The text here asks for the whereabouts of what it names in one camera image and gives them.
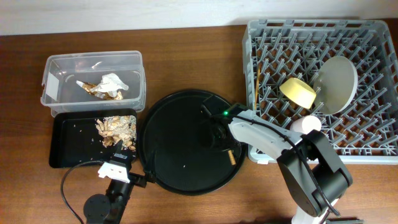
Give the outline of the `grey round plate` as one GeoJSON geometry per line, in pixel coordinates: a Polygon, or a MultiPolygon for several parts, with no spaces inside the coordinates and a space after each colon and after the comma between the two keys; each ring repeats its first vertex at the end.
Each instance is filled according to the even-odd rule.
{"type": "Polygon", "coordinates": [[[358,73],[349,59],[332,57],[319,69],[313,89],[314,103],[323,105],[319,112],[325,115],[342,112],[353,100],[358,87],[358,73]]]}

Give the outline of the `pink cup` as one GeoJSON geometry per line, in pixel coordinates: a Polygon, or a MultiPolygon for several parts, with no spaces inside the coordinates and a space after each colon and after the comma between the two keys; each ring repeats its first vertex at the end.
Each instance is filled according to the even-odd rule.
{"type": "Polygon", "coordinates": [[[313,115],[304,116],[296,121],[294,121],[290,130],[298,133],[308,134],[313,130],[320,131],[322,128],[321,121],[313,115]]]}

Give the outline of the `food scraps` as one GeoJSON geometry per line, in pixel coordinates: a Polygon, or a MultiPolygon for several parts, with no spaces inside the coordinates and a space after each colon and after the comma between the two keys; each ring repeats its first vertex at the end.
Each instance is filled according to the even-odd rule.
{"type": "Polygon", "coordinates": [[[96,119],[96,129],[104,147],[122,142],[122,150],[136,150],[137,119],[133,115],[110,116],[96,119]]]}

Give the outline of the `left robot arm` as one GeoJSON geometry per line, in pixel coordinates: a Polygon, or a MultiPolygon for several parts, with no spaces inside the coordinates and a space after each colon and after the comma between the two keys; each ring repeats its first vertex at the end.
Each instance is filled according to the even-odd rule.
{"type": "Polygon", "coordinates": [[[114,148],[115,152],[98,170],[100,178],[111,179],[106,193],[92,195],[84,204],[87,223],[119,223],[133,188],[144,188],[148,182],[155,182],[151,173],[140,175],[130,172],[135,152],[124,150],[122,141],[118,141],[114,148]]]}

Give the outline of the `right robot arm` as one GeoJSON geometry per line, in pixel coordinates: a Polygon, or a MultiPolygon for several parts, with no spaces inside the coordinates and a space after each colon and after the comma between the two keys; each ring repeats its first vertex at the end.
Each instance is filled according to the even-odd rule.
{"type": "Polygon", "coordinates": [[[216,151],[248,144],[276,160],[297,204],[292,223],[328,223],[339,216],[335,203],[353,184],[353,178],[326,136],[317,130],[302,134],[268,122],[236,103],[222,107],[212,95],[201,104],[210,120],[216,151]]]}

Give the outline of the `yellow bowl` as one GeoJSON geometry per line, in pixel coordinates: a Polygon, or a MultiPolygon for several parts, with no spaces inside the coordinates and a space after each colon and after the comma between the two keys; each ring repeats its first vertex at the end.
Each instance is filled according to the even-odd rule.
{"type": "Polygon", "coordinates": [[[296,105],[310,109],[317,96],[315,90],[298,78],[289,78],[279,90],[296,105]]]}

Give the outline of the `white napkin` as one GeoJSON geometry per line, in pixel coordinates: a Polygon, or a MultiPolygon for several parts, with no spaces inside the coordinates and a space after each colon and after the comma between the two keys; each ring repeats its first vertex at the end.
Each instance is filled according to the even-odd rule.
{"type": "Polygon", "coordinates": [[[107,93],[110,97],[115,98],[119,90],[127,91],[129,86],[126,85],[115,73],[103,75],[100,83],[90,89],[91,93],[107,93]]]}

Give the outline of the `wooden chopstick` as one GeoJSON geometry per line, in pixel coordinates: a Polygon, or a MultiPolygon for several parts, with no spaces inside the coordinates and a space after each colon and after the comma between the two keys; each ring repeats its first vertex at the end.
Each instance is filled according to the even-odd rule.
{"type": "Polygon", "coordinates": [[[256,77],[256,86],[255,86],[255,99],[254,99],[254,110],[256,111],[257,108],[257,100],[258,100],[258,91],[259,91],[259,78],[261,76],[261,67],[262,63],[260,62],[257,65],[257,77],[256,77]]]}
{"type": "Polygon", "coordinates": [[[232,166],[236,165],[236,160],[234,158],[233,152],[232,150],[228,150],[228,156],[229,156],[229,160],[232,166]]]}

